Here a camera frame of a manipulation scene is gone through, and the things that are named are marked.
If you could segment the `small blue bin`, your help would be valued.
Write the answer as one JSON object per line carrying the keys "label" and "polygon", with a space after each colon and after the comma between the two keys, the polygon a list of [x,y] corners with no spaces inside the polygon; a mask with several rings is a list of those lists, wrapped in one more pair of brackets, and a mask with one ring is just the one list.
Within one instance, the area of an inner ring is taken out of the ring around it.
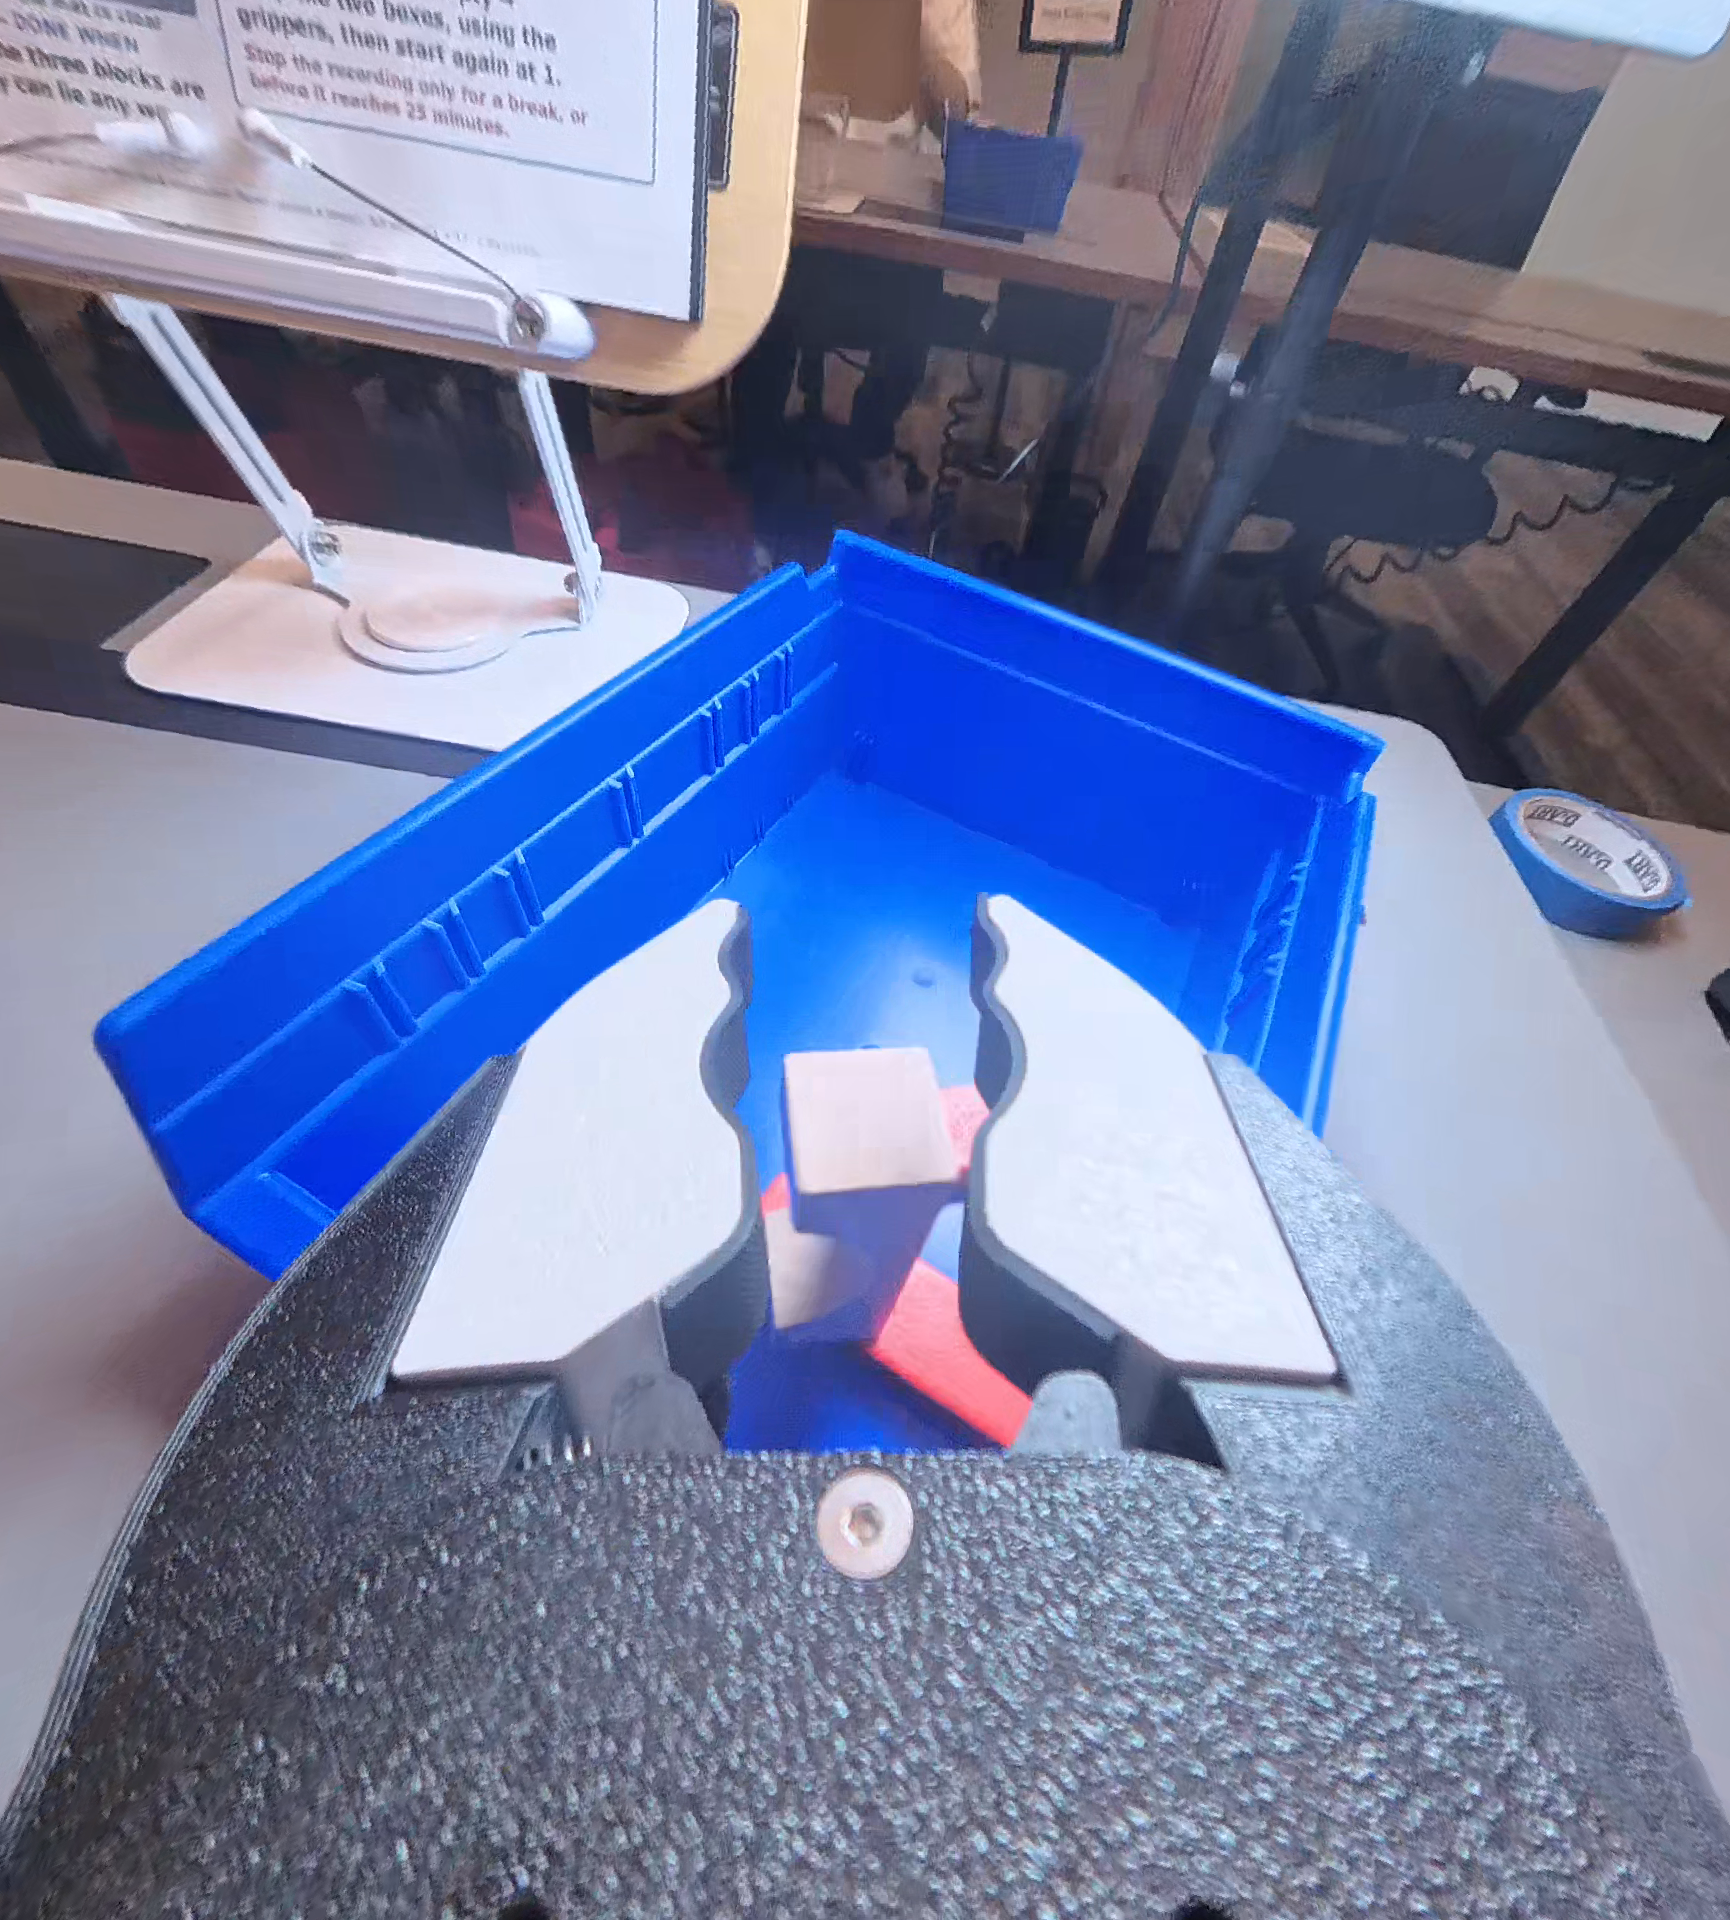
{"label": "small blue bin", "polygon": [[945,121],[943,226],[1008,235],[1062,228],[1085,143],[975,117]]}

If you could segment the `wooden background desk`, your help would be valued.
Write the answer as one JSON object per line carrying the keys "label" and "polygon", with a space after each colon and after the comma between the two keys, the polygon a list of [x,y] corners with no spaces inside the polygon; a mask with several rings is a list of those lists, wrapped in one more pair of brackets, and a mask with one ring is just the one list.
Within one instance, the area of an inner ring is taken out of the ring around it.
{"label": "wooden background desk", "polygon": [[[986,279],[1017,279],[1140,308],[1166,295],[1178,230],[1154,194],[1083,181],[1054,233],[992,238],[945,226],[886,187],[857,203],[799,203],[795,240]],[[1730,316],[1371,246],[1338,297],[1336,340],[1548,385],[1616,393],[1730,421]]]}

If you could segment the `instruction sheet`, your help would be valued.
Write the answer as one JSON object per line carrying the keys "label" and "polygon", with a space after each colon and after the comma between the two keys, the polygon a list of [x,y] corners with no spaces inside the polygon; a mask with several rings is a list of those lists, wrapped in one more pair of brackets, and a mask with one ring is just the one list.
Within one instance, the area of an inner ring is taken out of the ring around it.
{"label": "instruction sheet", "polygon": [[695,324],[704,4],[0,4],[0,252],[180,232]]}

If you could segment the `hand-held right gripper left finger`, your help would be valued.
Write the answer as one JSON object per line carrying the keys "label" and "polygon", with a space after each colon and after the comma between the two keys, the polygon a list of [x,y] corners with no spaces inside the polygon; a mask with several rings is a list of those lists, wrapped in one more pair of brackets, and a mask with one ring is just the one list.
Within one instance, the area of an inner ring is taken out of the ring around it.
{"label": "hand-held right gripper left finger", "polygon": [[552,1385],[594,1454],[711,1458],[709,1394],[770,1301],[749,1088],[749,912],[714,897],[516,1055],[388,1381]]}

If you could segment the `blue plastic bin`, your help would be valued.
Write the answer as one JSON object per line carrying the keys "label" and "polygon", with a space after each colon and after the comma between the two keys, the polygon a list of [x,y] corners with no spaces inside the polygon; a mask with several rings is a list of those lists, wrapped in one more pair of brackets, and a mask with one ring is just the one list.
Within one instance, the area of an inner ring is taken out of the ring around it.
{"label": "blue plastic bin", "polygon": [[[1154,993],[1239,1120],[1331,1082],[1380,745],[1250,683],[843,535],[492,755],[111,1012],[95,1044],[192,1217],[269,1279],[495,1059],[709,900],[750,917],[738,1117],[787,1170],[792,1051],[975,1086],[975,907],[1013,895]],[[939,1441],[867,1341],[772,1301],[732,1452]]]}

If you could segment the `white document stand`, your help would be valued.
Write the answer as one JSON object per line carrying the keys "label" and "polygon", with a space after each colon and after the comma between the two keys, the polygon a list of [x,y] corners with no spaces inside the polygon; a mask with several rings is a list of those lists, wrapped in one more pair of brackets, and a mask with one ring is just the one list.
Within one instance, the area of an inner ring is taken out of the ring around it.
{"label": "white document stand", "polygon": [[[333,268],[301,252],[44,216],[0,274],[95,294],[275,532],[126,633],[153,696],[497,752],[680,635],[675,584],[606,565],[548,378],[671,395],[729,372],[780,295],[809,4],[704,4],[704,305],[695,322]],[[311,501],[187,314],[276,324],[516,378],[569,558],[381,532]]]}

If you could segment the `framed marker sign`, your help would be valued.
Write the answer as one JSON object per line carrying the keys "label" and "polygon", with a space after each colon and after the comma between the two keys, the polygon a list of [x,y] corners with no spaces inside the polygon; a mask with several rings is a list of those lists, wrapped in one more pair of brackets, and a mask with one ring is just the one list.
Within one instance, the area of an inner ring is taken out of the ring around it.
{"label": "framed marker sign", "polygon": [[1019,54],[1054,59],[1047,135],[1064,132],[1071,74],[1080,58],[1118,58],[1130,33],[1135,2],[1022,2]]}

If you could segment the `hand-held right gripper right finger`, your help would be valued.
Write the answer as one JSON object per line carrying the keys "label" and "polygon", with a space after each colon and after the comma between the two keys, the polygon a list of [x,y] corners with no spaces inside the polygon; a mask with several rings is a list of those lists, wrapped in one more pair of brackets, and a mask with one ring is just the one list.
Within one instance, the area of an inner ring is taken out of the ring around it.
{"label": "hand-held right gripper right finger", "polygon": [[1208,1049],[1011,894],[973,921],[975,1083],[959,1311],[1024,1390],[1137,1403],[1174,1380],[1331,1387],[1345,1370]]}

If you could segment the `natural wooden arch block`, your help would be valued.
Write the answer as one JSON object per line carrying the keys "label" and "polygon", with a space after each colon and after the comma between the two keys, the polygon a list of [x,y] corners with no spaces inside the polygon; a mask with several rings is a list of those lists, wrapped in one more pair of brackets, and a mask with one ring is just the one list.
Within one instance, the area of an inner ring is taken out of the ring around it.
{"label": "natural wooden arch block", "polygon": [[775,1329],[868,1341],[953,1198],[956,1151],[926,1047],[792,1051],[791,1210],[762,1215]]}

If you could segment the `blue tape roll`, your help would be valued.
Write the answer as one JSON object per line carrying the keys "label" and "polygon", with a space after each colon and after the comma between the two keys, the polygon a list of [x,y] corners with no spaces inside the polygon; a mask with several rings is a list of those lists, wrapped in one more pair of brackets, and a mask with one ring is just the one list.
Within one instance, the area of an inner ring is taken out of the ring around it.
{"label": "blue tape roll", "polygon": [[1667,843],[1572,790],[1513,790],[1490,811],[1488,825],[1543,917],[1564,932],[1646,940],[1692,902]]}

